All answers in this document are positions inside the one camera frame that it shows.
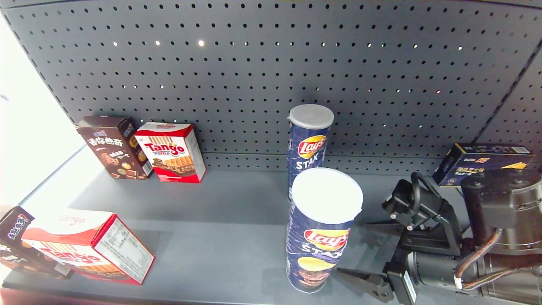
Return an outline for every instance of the lay's stax can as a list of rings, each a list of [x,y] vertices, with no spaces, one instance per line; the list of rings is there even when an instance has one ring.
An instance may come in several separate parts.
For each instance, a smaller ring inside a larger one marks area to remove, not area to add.
[[[357,182],[338,170],[320,167],[297,175],[286,229],[286,274],[295,289],[315,293],[324,286],[362,203]]]
[[[333,124],[333,112],[315,105],[299,105],[290,110],[288,141],[288,199],[292,200],[292,183],[305,169],[324,164],[327,133]]]

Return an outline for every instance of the perforated metal panel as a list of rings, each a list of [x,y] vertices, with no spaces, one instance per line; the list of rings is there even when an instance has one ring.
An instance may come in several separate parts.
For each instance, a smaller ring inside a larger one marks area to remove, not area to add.
[[[258,171],[286,171],[283,155],[204,154],[205,164],[211,169]],[[411,171],[432,174],[440,159],[326,156],[325,166],[345,173],[374,175],[408,175]]]
[[[505,104],[482,133],[480,142],[519,143],[542,162],[542,53],[539,52]]]
[[[482,0],[513,5],[524,5],[526,7],[542,8],[542,0]]]
[[[284,154],[289,109],[318,103],[335,113],[327,155],[365,157],[353,167],[364,170],[472,141],[542,35],[538,9],[463,1],[80,1],[3,14],[74,123],[192,122],[204,153]]]

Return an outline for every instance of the cardboard box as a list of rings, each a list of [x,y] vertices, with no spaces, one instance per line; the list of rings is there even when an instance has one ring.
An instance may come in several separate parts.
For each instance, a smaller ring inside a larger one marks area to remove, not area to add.
[[[488,169],[523,169],[534,154],[520,145],[455,143],[433,173],[444,187],[460,187],[463,178]]]
[[[199,183],[205,164],[191,124],[149,122],[135,138],[163,182]]]
[[[15,206],[0,220],[0,263],[8,268],[31,275],[47,275],[68,279],[69,267],[43,255],[21,240],[34,217],[20,206]]]
[[[136,141],[131,118],[86,116],[76,128],[111,177],[148,178],[152,171],[151,162]]]
[[[111,212],[64,209],[40,217],[23,241],[91,279],[142,284],[154,255]]]

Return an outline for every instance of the white plastic lid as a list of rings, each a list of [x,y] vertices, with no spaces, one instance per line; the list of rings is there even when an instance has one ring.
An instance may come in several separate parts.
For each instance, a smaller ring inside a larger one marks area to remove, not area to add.
[[[362,211],[363,192],[345,173],[325,167],[302,171],[292,184],[292,201],[305,216],[324,224],[342,224]]]
[[[290,110],[289,120],[297,126],[307,129],[324,129],[333,124],[333,111],[329,108],[306,104],[293,107]]]

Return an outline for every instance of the shelf surface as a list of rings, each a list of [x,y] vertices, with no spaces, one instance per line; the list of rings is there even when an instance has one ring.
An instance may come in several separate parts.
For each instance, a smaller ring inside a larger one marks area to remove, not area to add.
[[[352,177],[365,200],[338,266],[380,272],[398,238],[368,232],[360,224],[388,218],[380,205],[401,177]],[[441,188],[440,192],[454,205],[464,226],[466,211],[457,190]],[[12,272],[4,286],[98,300],[380,304],[342,281],[335,271],[318,293],[307,295],[290,286],[285,260],[286,193],[283,172],[211,170],[202,183],[193,185],[160,183],[155,175],[148,181],[114,180],[104,171],[70,207],[118,213],[157,256],[144,284],[91,281],[77,274],[59,281]],[[418,304],[456,304],[454,296],[453,291],[422,288]]]

